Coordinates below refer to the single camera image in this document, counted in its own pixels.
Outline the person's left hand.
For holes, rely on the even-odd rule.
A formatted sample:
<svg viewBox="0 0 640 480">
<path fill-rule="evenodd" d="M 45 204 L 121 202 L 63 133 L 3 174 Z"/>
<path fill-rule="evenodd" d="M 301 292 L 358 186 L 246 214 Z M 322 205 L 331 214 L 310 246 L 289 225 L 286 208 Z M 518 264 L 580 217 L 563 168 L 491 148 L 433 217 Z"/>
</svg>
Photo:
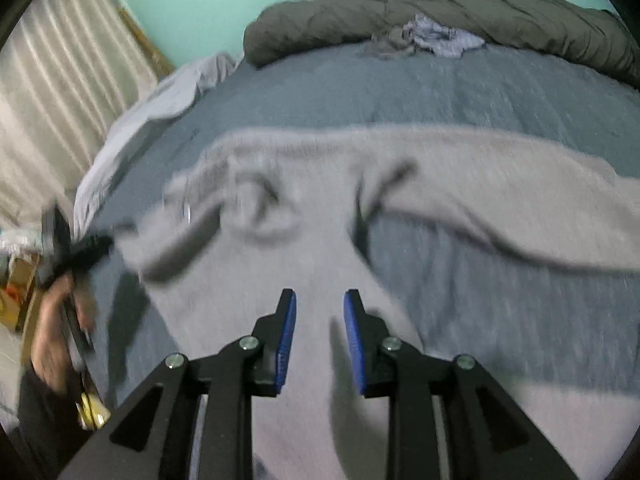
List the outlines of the person's left hand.
<svg viewBox="0 0 640 480">
<path fill-rule="evenodd" d="M 42 296 L 30 352 L 34 372 L 59 396 L 66 395 L 72 370 L 70 350 L 62 326 L 63 304 L 66 299 L 74 300 L 80 328 L 93 331 L 96 302 L 90 286 L 85 282 L 76 284 L 72 274 L 65 274 Z"/>
</svg>

